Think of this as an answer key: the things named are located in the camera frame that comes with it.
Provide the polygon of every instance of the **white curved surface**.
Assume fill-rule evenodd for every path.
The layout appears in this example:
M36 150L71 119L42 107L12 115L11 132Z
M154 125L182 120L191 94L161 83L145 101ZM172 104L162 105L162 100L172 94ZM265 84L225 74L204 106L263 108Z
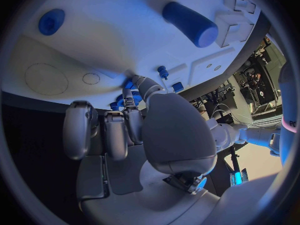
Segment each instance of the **white curved surface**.
M161 16L170 1L214 21L219 28L217 41L205 48L194 46ZM186 90L223 73L244 46L252 31L248 28L255 25L260 9L249 0L238 1L47 0L28 20L5 72L3 90L62 104L88 100L99 109L109 109L122 93L128 74L149 77L170 92L173 84L181 82ZM39 19L55 8L65 11L64 24L54 35L44 36L38 30ZM27 86L26 70L43 63L67 78L63 93L45 95L43 89L49 87L35 92ZM157 72L162 65L170 72L167 81ZM91 82L85 82L86 74L95 75L89 78Z

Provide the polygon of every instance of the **blue light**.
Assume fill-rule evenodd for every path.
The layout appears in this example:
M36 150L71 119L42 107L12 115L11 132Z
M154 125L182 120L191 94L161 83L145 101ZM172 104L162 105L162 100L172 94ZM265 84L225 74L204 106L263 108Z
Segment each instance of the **blue light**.
M242 184L242 177L241 177L241 173L239 171L234 174L234 177L235 177L236 185Z

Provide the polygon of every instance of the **small hole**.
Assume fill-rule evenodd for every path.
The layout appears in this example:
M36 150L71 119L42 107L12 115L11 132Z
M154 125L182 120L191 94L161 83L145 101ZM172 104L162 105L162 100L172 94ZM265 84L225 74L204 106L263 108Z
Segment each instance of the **small hole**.
M221 65L216 66L214 70L217 71L220 67L221 67Z

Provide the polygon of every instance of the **wire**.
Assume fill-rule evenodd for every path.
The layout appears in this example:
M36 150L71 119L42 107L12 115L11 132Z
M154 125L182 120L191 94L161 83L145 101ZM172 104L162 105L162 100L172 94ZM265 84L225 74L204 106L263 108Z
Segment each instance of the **wire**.
M258 126L258 125L255 125L255 124L251 124L251 123L247 123L247 122L241 122L240 120L238 120L233 114L231 115L229 112L227 112L227 111L225 111L225 110L222 110L222 109L217 109L217 110L215 110L213 113L212 113L212 115L211 116L213 116L216 112L218 112L218 111L222 111L222 112L224 112L224 113L227 113L230 117L232 117L234 120L236 120L238 123L240 123L240 124L244 124L244 125L249 125L249 126L254 126L254 127L258 127L258 128L261 128L261 129L265 129L265 130L270 130L270 131L272 131L272 130L276 130L276 127L275 128L273 128L273 129L267 129L267 128L265 128L265 127L263 127L263 126Z

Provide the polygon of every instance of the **blue cylindrical handle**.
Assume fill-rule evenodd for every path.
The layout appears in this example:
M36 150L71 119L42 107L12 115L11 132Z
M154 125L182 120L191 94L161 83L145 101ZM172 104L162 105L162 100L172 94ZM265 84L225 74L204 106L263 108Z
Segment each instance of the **blue cylindrical handle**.
M63 25L65 12L61 9L52 9L46 12L39 20L38 29L46 36L53 35Z
M198 48L205 48L217 39L218 26L215 23L178 2L168 3L163 8L162 16Z

